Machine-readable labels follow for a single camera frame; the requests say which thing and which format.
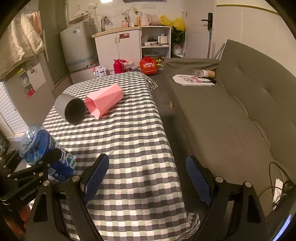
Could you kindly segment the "blue plastic bottle cup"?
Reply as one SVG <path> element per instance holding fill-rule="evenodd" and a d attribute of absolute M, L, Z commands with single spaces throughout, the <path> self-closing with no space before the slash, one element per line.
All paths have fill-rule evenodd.
<path fill-rule="evenodd" d="M 19 155 L 28 165 L 33 166 L 46 153 L 56 148 L 61 150 L 61 156 L 51 164 L 48 172 L 56 180 L 65 182 L 74 174 L 76 160 L 42 125 L 34 124 L 25 131 L 20 141 Z"/>

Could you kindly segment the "grey cylindrical cup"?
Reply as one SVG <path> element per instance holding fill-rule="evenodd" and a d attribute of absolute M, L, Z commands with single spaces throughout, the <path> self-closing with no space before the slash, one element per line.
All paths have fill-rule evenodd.
<path fill-rule="evenodd" d="M 56 112 L 68 123 L 75 125 L 80 123 L 86 114 L 85 102 L 69 94 L 61 94 L 55 100 Z"/>

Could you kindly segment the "pink faceted cup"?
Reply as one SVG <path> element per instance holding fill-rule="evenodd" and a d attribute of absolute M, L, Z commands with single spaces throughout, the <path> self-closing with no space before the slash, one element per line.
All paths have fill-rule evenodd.
<path fill-rule="evenodd" d="M 85 97 L 85 104 L 90 113 L 99 119 L 122 99 L 121 87 L 118 84 L 113 84 L 88 94 Z"/>

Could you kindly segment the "grey white checkered tablecloth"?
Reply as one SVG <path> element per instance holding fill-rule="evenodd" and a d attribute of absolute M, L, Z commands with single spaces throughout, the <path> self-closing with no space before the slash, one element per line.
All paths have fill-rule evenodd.
<path fill-rule="evenodd" d="M 43 125 L 76 160 L 81 174 L 102 153 L 109 168 L 88 212 L 104 240 L 186 240 L 199 228 L 187 212 L 175 160 L 152 97 L 157 84 L 139 72 L 71 85 L 65 93 L 85 99 L 117 84 L 123 99 L 103 117 L 87 113 L 71 125 L 51 109 Z"/>

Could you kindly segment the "white detergent refill pouch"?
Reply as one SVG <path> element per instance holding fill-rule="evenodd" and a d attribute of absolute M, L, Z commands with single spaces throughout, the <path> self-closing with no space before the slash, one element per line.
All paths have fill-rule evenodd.
<path fill-rule="evenodd" d="M 106 68 L 103 67 L 103 66 L 95 66 L 93 68 L 93 74 L 96 78 L 99 78 L 99 77 L 105 77 L 107 76 L 107 73 L 106 73 Z"/>

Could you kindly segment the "grey fabric sofa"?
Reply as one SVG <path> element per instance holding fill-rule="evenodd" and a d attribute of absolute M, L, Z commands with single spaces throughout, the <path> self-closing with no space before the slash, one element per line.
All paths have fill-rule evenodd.
<path fill-rule="evenodd" d="M 214 71 L 215 85 L 182 86 L 172 79 L 197 69 Z M 280 63 L 228 40 L 220 60 L 170 58 L 164 73 L 190 150 L 214 175 L 249 181 L 258 195 L 270 186 L 270 162 L 295 179 L 295 76 Z M 269 190 L 260 203 L 268 215 Z"/>

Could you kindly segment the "red thermos jug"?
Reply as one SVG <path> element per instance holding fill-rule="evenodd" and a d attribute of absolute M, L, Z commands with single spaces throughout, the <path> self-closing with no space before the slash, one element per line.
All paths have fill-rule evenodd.
<path fill-rule="evenodd" d="M 123 59 L 114 59 L 114 73 L 115 74 L 120 74 L 125 72 L 125 63 L 126 61 Z"/>

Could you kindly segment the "white washing machine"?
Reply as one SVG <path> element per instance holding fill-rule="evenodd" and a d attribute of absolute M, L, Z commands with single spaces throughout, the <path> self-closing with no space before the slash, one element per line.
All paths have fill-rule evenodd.
<path fill-rule="evenodd" d="M 98 61 L 93 21 L 79 22 L 60 32 L 62 50 L 69 71 L 87 68 Z"/>

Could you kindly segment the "beige quilted jacket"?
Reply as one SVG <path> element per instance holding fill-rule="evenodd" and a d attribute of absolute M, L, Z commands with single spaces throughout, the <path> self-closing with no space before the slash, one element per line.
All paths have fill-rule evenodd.
<path fill-rule="evenodd" d="M 1 37 L 1 79 L 37 56 L 45 44 L 24 13 L 18 13 Z"/>

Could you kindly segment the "white kitchen cabinet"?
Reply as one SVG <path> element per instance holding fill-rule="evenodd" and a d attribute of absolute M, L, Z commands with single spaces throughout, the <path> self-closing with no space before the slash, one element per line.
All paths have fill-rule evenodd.
<path fill-rule="evenodd" d="M 142 59 L 140 27 L 115 28 L 92 35 L 99 64 L 108 75 L 114 74 L 114 60 L 122 59 L 139 67 Z"/>

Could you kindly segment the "red shopping bag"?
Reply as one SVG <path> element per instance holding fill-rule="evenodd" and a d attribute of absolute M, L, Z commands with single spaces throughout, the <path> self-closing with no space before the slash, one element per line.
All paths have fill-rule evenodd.
<path fill-rule="evenodd" d="M 154 58 L 143 57 L 140 61 L 140 70 L 145 75 L 155 75 L 158 73 L 157 65 Z"/>

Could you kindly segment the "white printed board on sofa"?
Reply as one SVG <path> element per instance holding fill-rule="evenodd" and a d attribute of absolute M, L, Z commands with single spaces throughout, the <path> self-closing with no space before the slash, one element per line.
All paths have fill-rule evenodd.
<path fill-rule="evenodd" d="M 172 77 L 175 83 L 180 84 L 182 86 L 214 86 L 215 83 L 206 78 L 198 78 L 194 75 L 182 75 L 177 74 Z"/>

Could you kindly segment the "white open shelf unit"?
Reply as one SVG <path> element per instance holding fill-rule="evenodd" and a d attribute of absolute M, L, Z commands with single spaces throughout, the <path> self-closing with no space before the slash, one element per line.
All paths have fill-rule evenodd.
<path fill-rule="evenodd" d="M 140 43 L 142 57 L 170 58 L 171 31 L 172 27 L 168 26 L 141 26 Z"/>

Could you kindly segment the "white electric kettle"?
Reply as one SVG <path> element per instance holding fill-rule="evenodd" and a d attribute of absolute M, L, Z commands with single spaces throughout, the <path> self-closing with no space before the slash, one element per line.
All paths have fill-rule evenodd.
<path fill-rule="evenodd" d="M 141 26 L 149 26 L 150 24 L 151 24 L 151 15 L 150 14 L 140 15 L 140 25 Z"/>

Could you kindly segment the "yellow plastic bag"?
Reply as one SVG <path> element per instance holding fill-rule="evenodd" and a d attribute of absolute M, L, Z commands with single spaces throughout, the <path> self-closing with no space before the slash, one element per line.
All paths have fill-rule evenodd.
<path fill-rule="evenodd" d="M 183 18 L 176 18 L 174 20 L 168 19 L 165 15 L 159 17 L 161 24 L 164 26 L 175 27 L 178 31 L 185 31 L 186 25 Z"/>

